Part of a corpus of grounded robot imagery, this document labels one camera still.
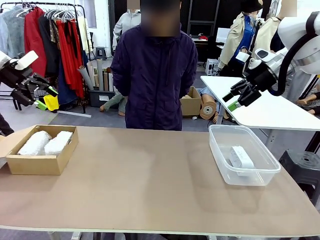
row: bubble wrap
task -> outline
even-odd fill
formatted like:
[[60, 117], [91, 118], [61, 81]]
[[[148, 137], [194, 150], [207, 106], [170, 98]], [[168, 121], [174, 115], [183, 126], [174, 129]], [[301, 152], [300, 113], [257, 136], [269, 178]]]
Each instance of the bubble wrap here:
[[18, 155], [38, 156], [45, 154], [45, 145], [52, 139], [46, 131], [37, 131], [33, 134], [23, 147], [18, 151]]
[[54, 139], [50, 140], [47, 145], [44, 146], [45, 155], [58, 156], [64, 147], [70, 142], [72, 134], [73, 133], [70, 131], [59, 132]]

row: yellow bag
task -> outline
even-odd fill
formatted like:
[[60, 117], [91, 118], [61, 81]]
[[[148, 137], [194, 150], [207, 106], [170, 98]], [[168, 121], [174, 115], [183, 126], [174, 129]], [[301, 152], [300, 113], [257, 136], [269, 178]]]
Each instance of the yellow bag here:
[[57, 96], [51, 96], [46, 95], [43, 97], [45, 105], [50, 111], [59, 109], [59, 103], [58, 103], [58, 95]]

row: jacket zipper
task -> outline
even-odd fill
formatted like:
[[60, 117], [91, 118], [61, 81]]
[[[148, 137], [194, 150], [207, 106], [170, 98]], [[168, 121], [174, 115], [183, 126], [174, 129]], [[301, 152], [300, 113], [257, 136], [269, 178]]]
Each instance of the jacket zipper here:
[[160, 43], [160, 68], [158, 71], [158, 78], [156, 81], [156, 87], [155, 87], [155, 98], [154, 98], [154, 114], [153, 114], [153, 129], [155, 129], [155, 122], [156, 122], [156, 111], [157, 111], [157, 98], [158, 98], [158, 88], [159, 88], [159, 83], [160, 83], [160, 78], [161, 78], [161, 70], [162, 70], [162, 58], [163, 58], [163, 43]]

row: clear plastic bin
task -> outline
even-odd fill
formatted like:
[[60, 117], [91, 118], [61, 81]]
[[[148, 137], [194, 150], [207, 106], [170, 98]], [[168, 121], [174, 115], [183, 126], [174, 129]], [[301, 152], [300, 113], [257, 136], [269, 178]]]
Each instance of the clear plastic bin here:
[[[266, 186], [281, 165], [260, 141], [245, 126], [211, 125], [210, 148], [220, 173], [227, 184], [242, 186]], [[251, 158], [255, 169], [236, 168], [230, 162], [231, 147], [242, 146]]]

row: gray plastic stool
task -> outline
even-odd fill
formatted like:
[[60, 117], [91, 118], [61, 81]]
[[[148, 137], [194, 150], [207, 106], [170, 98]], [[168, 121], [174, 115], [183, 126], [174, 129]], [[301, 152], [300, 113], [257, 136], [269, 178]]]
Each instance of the gray plastic stool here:
[[106, 50], [103, 46], [97, 46], [95, 48], [95, 58], [96, 59], [102, 59], [102, 60], [106, 60], [107, 59], [107, 54], [106, 54]]
[[313, 152], [287, 150], [279, 163], [316, 205], [320, 196], [320, 157]]

